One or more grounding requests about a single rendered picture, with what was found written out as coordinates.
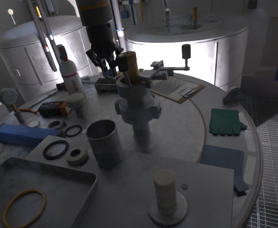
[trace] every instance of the red stripe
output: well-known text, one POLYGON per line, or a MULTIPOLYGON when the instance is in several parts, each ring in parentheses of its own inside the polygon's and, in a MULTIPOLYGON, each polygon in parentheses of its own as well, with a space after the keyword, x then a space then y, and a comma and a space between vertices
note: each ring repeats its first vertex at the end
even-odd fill
POLYGON ((72 75, 69 75, 69 76, 62 76, 63 78, 68 78, 68 77, 72 77, 72 76, 75 76, 76 74, 78 74, 78 71, 72 75))

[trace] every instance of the blue box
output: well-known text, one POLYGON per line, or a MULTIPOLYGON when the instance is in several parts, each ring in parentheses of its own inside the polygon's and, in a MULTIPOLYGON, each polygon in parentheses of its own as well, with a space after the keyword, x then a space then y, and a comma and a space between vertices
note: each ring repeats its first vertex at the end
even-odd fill
POLYGON ((128 11, 122 11, 122 12, 121 12, 121 17, 122 17, 123 19, 129 18, 129 12, 128 12, 128 11))
POLYGON ((27 127, 22 125, 0 125, 0 142, 36 147, 48 135, 66 138, 62 130, 27 127))

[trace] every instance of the white bottle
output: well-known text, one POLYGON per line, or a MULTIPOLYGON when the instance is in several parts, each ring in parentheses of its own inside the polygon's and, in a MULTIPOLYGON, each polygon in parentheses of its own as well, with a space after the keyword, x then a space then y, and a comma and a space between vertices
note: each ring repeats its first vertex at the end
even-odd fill
POLYGON ((57 47, 61 58, 61 63, 59 64, 60 73, 68 95, 81 93, 86 98, 82 81, 75 63, 67 58, 65 47, 62 44, 57 45, 57 47))

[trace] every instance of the metal grate floor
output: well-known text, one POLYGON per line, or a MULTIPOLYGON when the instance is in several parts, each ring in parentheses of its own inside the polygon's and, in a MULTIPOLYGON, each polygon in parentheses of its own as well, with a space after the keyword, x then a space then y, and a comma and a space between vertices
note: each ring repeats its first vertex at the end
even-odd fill
POLYGON ((257 126, 263 150, 263 179, 247 228, 278 228, 278 123, 267 119, 260 107, 278 98, 246 96, 239 103, 257 126))

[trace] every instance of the metal tank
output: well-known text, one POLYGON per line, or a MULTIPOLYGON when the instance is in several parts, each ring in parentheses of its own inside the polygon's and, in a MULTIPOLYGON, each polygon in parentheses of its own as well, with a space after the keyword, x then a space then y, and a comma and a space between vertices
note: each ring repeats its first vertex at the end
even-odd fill
MULTIPOLYGON (((99 74, 97 67, 85 53, 91 48, 91 44, 80 18, 57 16, 47 20, 56 44, 65 46, 69 59, 74 61, 78 68, 80 77, 99 74)), ((40 24, 46 42, 51 47, 44 24, 40 24)), ((54 52, 51 48, 50 51, 58 69, 56 72, 49 66, 33 21, 18 25, 0 36, 0 55, 26 102, 63 82, 54 52)))
POLYGON ((190 71, 183 74, 207 81, 224 91, 241 85, 249 23, 227 13, 200 13, 198 28, 187 16, 152 19, 125 29, 128 51, 135 51, 139 68, 151 69, 153 61, 164 66, 183 65, 181 46, 191 44, 190 71))

